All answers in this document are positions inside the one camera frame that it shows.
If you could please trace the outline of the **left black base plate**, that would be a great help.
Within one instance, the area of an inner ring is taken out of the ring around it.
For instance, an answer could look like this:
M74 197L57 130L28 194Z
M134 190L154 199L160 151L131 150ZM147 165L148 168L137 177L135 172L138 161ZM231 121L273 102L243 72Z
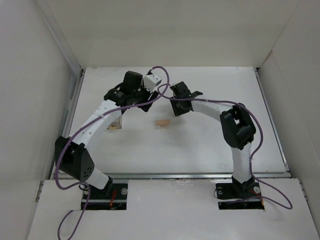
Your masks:
M127 209L128 184L114 183L108 195L90 186L90 197L86 210L124 211Z

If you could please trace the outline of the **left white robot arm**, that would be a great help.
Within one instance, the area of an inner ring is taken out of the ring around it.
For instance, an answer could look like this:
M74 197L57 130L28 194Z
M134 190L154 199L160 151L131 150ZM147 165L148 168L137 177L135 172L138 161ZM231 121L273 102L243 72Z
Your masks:
M127 108L137 105L147 112L159 95L155 89L161 82L162 78L152 71L147 75L127 71L123 81L106 93L79 130L68 137L57 138L54 152L56 169L107 197L112 191L113 180L95 166L91 156L95 144Z

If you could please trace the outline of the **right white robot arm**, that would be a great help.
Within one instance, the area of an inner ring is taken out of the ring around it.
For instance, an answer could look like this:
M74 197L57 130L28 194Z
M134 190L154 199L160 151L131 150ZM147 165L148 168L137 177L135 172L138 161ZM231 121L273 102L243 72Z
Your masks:
M256 127L244 105L201 99L202 93L191 92L183 81L170 89L173 92L170 103L176 117L195 112L221 124L223 138L231 148L233 161L232 183L228 186L235 198L243 198L255 183L250 170L250 155L256 133Z

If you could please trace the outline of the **long rectangular wood block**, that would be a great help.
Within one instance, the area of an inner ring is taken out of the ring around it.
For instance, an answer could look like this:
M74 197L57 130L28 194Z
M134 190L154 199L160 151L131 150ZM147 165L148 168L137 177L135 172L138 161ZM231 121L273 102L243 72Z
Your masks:
M159 120L156 120L155 123L157 126L160 126L160 125L169 126L171 124L171 120L170 119L159 119Z

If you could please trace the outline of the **aluminium front rail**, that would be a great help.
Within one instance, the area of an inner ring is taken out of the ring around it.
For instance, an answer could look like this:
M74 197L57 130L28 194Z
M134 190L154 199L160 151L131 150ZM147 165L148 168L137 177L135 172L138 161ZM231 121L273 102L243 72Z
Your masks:
M231 173L108 173L113 179L229 179ZM286 172L265 172L255 173L257 178L291 178L291 173Z

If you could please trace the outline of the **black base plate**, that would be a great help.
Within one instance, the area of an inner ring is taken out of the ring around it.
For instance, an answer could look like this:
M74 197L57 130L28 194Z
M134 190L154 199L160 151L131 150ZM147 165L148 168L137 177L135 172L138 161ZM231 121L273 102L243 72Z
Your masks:
M218 199L219 210L264 210L260 185L255 182L244 192L237 192L231 182L215 184L214 196Z
M128 184L114 183L108 195L90 186L90 197L86 210L124 211L127 209Z

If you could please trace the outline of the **clear plastic box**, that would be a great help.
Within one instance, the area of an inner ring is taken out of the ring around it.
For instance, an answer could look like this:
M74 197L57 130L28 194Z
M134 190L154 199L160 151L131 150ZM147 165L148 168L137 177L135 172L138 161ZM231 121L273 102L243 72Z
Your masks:
M122 129L122 119L123 119L122 116L120 116L120 117L116 118L110 125L115 125L117 127L117 130Z

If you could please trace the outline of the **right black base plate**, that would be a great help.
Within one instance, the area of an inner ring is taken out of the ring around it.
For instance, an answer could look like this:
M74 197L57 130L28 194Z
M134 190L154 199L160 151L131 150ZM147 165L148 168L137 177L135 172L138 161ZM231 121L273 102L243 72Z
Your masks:
M219 210L264 210L260 185L255 182L244 192L237 192L231 182L215 184L214 196L218 199Z

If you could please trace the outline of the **white front cover board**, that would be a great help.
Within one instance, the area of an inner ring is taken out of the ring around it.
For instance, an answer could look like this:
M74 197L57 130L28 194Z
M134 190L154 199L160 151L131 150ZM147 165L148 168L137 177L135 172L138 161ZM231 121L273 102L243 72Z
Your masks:
M31 240L317 240L297 179L270 179L264 209L220 210L214 182L130 180L126 210L81 212L82 191L44 183Z

